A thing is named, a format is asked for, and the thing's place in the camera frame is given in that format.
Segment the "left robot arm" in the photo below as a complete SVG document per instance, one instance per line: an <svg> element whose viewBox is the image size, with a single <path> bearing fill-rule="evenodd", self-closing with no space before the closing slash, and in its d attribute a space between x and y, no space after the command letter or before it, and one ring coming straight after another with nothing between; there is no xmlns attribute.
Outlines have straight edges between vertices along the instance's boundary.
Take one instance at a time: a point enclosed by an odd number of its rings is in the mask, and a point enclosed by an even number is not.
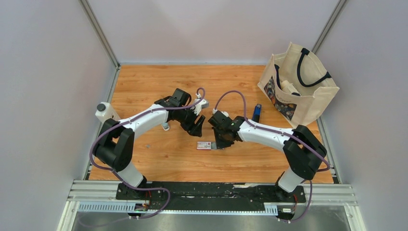
<svg viewBox="0 0 408 231"><path fill-rule="evenodd" d="M147 193L145 176L132 163L135 140L152 128L169 121L178 121L191 136L201 137L205 116L202 109L208 106L205 89L198 88L196 99L177 88L171 96L155 101L148 109L129 118L107 119L91 146L89 158L96 168L111 171L128 188L134 199Z"/></svg>

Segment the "light blue small stapler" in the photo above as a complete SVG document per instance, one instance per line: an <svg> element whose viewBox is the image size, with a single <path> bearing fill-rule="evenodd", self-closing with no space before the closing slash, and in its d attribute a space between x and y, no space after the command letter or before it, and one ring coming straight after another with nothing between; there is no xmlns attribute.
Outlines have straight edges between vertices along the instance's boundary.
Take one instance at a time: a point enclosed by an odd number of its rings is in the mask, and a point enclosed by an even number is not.
<svg viewBox="0 0 408 231"><path fill-rule="evenodd" d="M167 122L162 123L161 126L162 126L164 131L168 131L170 129L170 126L169 126L169 124Z"/></svg>

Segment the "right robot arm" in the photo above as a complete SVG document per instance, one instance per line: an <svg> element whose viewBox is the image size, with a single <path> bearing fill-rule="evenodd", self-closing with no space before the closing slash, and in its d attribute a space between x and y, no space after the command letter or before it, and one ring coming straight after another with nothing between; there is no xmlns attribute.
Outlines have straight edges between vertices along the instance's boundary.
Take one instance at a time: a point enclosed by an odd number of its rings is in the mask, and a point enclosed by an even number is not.
<svg viewBox="0 0 408 231"><path fill-rule="evenodd" d="M276 128L243 116L231 119L220 111L216 111L208 122L219 149L239 141L262 144L284 153L289 167L278 178L274 189L275 197L282 202L293 196L300 183L313 180L322 163L329 166L325 159L326 148L306 126Z"/></svg>

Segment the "red white staple box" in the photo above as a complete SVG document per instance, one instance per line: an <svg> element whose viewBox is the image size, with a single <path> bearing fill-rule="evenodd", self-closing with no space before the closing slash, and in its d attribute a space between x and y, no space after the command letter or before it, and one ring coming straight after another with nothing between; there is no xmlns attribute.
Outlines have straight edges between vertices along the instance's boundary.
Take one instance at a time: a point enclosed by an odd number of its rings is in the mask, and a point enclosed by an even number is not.
<svg viewBox="0 0 408 231"><path fill-rule="evenodd" d="M217 144L210 141L198 141L197 150L217 150Z"/></svg>

